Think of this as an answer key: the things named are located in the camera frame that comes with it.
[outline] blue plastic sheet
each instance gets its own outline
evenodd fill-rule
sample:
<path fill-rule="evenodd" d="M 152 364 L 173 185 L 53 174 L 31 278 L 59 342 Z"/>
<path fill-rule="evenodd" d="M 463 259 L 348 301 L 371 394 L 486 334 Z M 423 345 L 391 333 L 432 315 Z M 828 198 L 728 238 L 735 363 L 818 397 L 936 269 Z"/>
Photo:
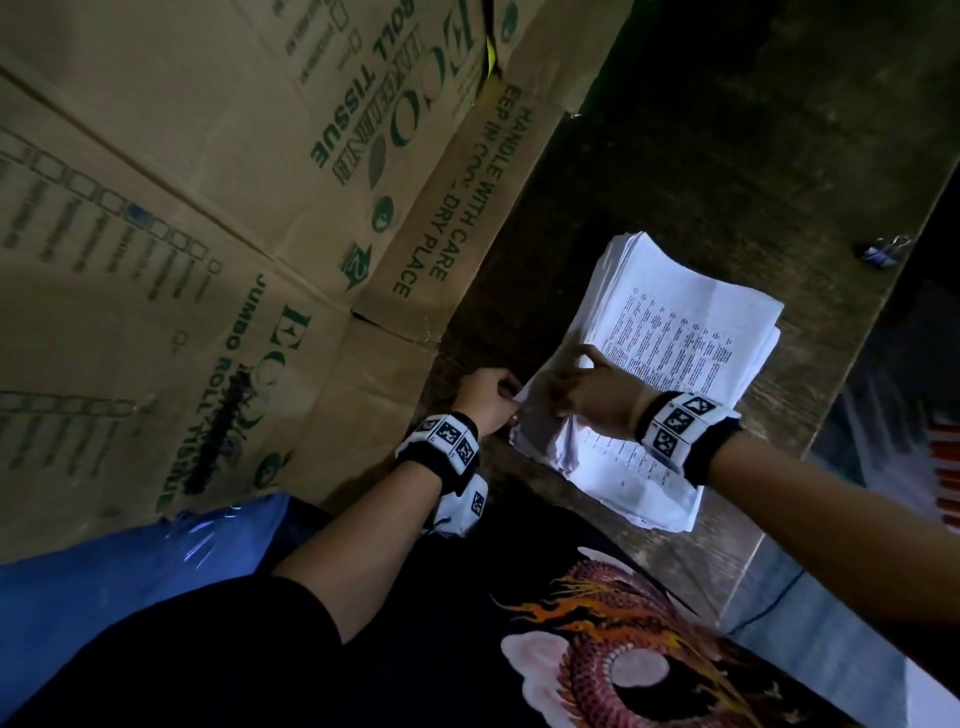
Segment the blue plastic sheet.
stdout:
<path fill-rule="evenodd" d="M 116 621 L 253 573 L 288 501 L 184 514 L 0 567 L 0 722 Z"/>

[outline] forearm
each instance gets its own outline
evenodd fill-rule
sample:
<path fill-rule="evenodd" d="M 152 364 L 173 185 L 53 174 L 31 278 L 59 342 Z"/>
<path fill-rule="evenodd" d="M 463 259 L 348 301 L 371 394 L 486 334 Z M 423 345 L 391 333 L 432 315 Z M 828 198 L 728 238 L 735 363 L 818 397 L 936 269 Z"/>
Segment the forearm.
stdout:
<path fill-rule="evenodd" d="M 717 452 L 709 485 L 922 665 L 956 641 L 960 539 L 945 528 L 745 434 Z"/>
<path fill-rule="evenodd" d="M 314 593 L 346 642 L 383 601 L 440 497 L 441 480 L 401 463 L 276 568 Z"/>

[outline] person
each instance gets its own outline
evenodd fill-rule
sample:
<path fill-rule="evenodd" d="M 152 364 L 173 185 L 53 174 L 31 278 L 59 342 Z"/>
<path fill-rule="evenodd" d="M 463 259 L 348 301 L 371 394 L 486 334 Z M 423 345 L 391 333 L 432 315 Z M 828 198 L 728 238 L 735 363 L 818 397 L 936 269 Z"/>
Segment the person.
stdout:
<path fill-rule="evenodd" d="M 551 377 L 558 415 L 611 437 L 642 437 L 640 421 L 673 395 L 593 347 L 583 352 L 592 367 Z M 457 417 L 476 439 L 510 421 L 517 405 L 505 386 L 518 382 L 503 369 L 465 377 L 453 419 L 438 416 L 415 430 L 420 450 Z M 960 541 L 738 426 L 725 432 L 698 466 L 709 487 L 960 694 Z M 415 441 L 406 441 L 410 451 Z M 273 575 L 208 586 L 114 624 L 10 725 L 87 717 L 324 726 L 852 724 L 713 632 L 570 511 L 529 497 L 492 508 L 465 539 L 419 538 L 454 476 L 423 452 L 405 452 Z"/>

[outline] hand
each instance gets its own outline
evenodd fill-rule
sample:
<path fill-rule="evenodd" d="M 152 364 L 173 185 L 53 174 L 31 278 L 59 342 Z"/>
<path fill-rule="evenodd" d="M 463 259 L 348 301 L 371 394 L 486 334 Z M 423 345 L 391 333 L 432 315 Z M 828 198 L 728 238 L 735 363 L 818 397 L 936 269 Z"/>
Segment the hand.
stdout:
<path fill-rule="evenodd" d="M 509 370 L 478 369 L 461 379 L 453 409 L 471 418 L 484 437 L 516 414 L 520 405 L 512 397 L 519 391 L 520 382 Z"/>
<path fill-rule="evenodd" d="M 636 422 L 660 393 L 620 369 L 592 344 L 575 350 L 593 362 L 592 369 L 573 369 L 549 376 L 550 399 L 557 417 L 579 415 L 601 435 L 633 440 Z"/>

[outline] black cable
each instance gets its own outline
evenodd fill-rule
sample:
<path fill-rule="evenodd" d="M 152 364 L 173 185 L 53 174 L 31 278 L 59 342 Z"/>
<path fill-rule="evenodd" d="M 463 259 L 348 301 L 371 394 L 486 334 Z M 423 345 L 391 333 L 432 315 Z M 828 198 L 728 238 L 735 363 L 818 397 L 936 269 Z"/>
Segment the black cable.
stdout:
<path fill-rule="evenodd" d="M 797 582 L 800 581 L 800 577 L 806 573 L 806 569 L 800 569 L 800 573 L 790 579 L 790 583 L 783 587 L 783 590 L 777 595 L 777 598 L 771 602 L 770 606 L 764 609 L 762 612 L 759 612 L 745 621 L 741 621 L 737 624 L 732 630 L 727 633 L 727 637 L 732 637 L 734 634 L 739 632 L 744 627 L 750 626 L 755 621 L 763 619 L 768 614 L 777 609 L 778 605 L 783 601 L 783 599 L 790 593 L 790 590 L 797 586 Z"/>

